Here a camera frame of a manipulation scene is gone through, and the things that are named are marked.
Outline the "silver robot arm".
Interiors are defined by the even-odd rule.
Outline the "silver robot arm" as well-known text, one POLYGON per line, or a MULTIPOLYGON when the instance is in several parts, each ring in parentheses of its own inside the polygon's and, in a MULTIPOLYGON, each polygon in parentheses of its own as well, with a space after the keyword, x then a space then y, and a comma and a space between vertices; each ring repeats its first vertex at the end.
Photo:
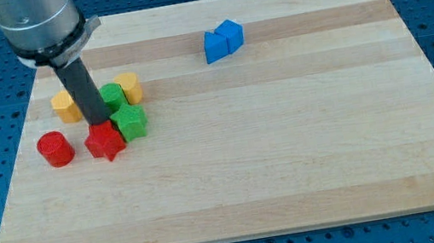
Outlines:
POLYGON ((0 0, 0 29, 28 67, 67 67, 80 57, 101 25, 73 0, 0 0))

